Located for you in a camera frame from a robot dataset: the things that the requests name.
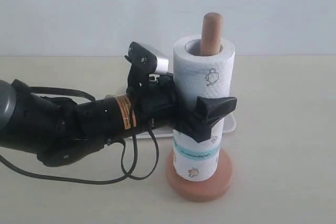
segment gray motor housing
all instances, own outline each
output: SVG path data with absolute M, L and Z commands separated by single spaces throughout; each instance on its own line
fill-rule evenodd
M 11 84 L 0 80 L 0 131 L 10 121 L 16 105 L 16 92 Z

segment wooden base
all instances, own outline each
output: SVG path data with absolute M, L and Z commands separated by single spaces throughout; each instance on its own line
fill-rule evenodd
M 173 152 L 167 159 L 166 177 L 171 187 L 183 198 L 206 202 L 220 198 L 229 188 L 233 176 L 230 157 L 221 149 L 215 174 L 202 182 L 192 182 L 176 173 L 173 165 Z

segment orange warning label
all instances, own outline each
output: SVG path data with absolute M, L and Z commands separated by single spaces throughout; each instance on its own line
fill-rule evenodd
M 120 111 L 121 111 L 121 115 L 124 121 L 124 127 L 125 130 L 128 130 L 131 128 L 131 121 L 130 121 L 130 108 L 131 108 L 131 101 L 128 98 L 128 96 L 126 94 L 124 95 L 119 95 L 117 97 L 115 97 Z M 133 111 L 133 126 L 136 127 L 136 121 L 137 119 L 135 118 L 135 114 Z

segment wooden rod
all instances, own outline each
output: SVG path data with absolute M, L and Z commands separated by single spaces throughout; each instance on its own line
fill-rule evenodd
M 223 17 L 219 13 L 207 13 L 203 18 L 200 56 L 220 53 Z

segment paper towel roll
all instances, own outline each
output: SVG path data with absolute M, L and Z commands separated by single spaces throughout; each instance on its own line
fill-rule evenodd
M 174 82 L 190 110 L 195 109 L 197 96 L 228 97 L 234 66 L 234 45 L 222 39 L 221 52 L 198 56 L 201 36 L 187 36 L 174 45 Z M 217 169 L 224 119 L 212 129 L 211 139 L 196 143 L 192 138 L 174 131 L 173 163 L 177 174 L 190 181 L 204 181 Z

